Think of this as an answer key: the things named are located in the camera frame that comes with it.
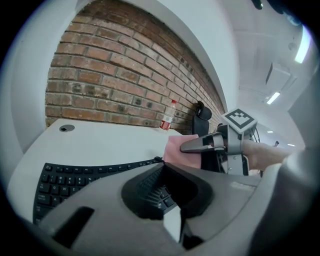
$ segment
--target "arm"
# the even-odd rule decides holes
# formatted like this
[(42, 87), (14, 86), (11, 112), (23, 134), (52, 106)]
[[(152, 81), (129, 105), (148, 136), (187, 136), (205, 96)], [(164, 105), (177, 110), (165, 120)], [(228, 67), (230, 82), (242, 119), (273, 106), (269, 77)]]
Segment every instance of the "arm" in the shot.
[(251, 140), (242, 142), (243, 154), (249, 160), (250, 170), (264, 171), (268, 166), (282, 163), (291, 153), (264, 143), (256, 143)]

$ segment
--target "ceiling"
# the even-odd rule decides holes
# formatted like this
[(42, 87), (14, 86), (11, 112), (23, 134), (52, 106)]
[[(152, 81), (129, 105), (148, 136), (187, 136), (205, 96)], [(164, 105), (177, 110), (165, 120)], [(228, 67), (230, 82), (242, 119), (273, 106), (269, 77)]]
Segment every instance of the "ceiling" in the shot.
[[(239, 54), (238, 101), (266, 104), (275, 92), (280, 96), (270, 106), (287, 111), (304, 91), (318, 65), (318, 52), (313, 42), (302, 64), (295, 56), (302, 38), (302, 25), (292, 25), (285, 14), (276, 13), (267, 0), (257, 10), (251, 0), (221, 0), (232, 25)], [(286, 83), (266, 86), (271, 63), (280, 64), (290, 73)]]

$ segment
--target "black chair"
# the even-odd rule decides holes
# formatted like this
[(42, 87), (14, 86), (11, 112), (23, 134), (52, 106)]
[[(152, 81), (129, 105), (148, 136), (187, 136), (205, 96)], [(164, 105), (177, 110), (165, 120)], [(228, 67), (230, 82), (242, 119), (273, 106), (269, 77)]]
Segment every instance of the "black chair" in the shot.
[(198, 107), (192, 118), (192, 134), (198, 134), (199, 137), (209, 133), (209, 119), (212, 117), (211, 110), (203, 102), (198, 101)]

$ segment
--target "brick wall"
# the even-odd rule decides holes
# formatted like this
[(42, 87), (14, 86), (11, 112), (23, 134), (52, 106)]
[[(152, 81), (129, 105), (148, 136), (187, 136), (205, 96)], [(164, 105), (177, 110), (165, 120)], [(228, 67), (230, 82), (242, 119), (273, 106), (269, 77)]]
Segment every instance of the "brick wall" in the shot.
[(178, 101), (172, 129), (191, 133), (194, 103), (224, 109), (191, 50), (165, 24), (132, 5), (97, 0), (72, 21), (57, 46), (45, 94), (46, 124), (58, 118), (158, 127)]

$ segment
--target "pink cloth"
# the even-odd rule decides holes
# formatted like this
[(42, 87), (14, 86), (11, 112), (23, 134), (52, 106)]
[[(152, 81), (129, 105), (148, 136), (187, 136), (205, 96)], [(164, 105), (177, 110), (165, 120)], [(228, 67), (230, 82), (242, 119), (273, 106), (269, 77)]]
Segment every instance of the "pink cloth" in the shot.
[(201, 154), (182, 153), (180, 146), (182, 143), (198, 138), (198, 135), (169, 136), (165, 146), (163, 160), (167, 163), (182, 164), (194, 168), (201, 168)]

